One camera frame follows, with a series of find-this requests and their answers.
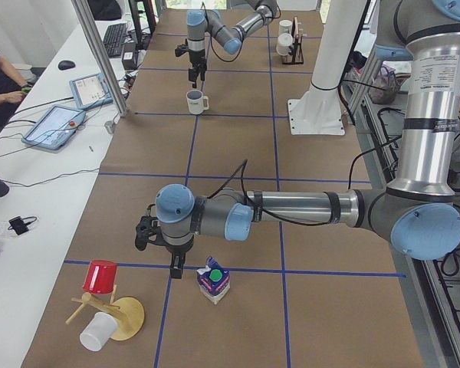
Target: monitor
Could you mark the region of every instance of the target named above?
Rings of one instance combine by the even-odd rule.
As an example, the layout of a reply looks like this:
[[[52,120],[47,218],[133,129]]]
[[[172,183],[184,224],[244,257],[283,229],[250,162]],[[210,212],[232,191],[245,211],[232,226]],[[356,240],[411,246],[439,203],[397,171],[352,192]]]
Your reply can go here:
[[[113,100],[102,73],[71,80],[70,88],[77,107],[82,110],[89,110]]]
[[[21,141],[37,148],[58,150],[71,138],[84,119],[84,110],[54,105]]]

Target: white mount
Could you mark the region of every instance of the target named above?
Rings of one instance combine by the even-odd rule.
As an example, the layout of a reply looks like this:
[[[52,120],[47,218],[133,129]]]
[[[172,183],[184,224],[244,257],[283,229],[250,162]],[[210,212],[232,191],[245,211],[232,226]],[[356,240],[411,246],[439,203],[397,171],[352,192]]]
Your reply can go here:
[[[336,86],[349,57],[366,0],[332,0],[312,82],[300,100],[288,100],[291,134],[344,135]]]

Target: keyboard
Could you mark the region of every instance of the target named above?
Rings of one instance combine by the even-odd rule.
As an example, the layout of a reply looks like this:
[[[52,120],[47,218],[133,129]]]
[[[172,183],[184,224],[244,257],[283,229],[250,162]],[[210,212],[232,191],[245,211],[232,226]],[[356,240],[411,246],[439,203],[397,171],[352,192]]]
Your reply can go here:
[[[126,23],[117,23],[107,27],[106,34],[104,35],[103,43],[109,58],[120,56],[123,52],[124,39],[127,36]]]

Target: white cup on rack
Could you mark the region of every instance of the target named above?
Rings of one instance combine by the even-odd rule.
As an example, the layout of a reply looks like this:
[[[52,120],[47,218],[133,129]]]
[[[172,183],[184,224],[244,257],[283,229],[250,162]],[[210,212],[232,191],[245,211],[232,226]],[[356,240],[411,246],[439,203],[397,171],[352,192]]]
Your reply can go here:
[[[282,21],[279,21],[278,36],[282,35],[283,33],[289,33],[291,35],[292,27],[293,27],[292,21],[288,21],[287,19],[283,19]]]
[[[290,47],[293,45],[293,36],[289,33],[283,33],[278,36],[276,44],[276,52],[281,56],[287,56],[290,52]]]
[[[192,115],[199,115],[209,109],[208,96],[204,96],[200,90],[190,90],[186,94],[187,107]]]
[[[104,312],[97,312],[80,334],[80,342],[88,350],[99,351],[117,328],[116,318]]]

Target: person's arm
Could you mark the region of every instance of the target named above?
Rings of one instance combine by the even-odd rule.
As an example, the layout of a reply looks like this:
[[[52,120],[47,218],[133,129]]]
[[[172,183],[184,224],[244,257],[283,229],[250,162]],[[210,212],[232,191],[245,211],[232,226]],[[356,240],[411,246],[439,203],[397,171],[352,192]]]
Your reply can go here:
[[[0,94],[0,105],[8,102],[10,104],[19,104],[24,100],[25,94],[19,90],[10,92],[8,94]]]
[[[0,56],[0,69],[8,75],[10,79],[12,79],[19,87],[23,87],[27,85],[27,81],[21,76],[17,69],[14,68],[12,64],[10,64],[7,59]]]

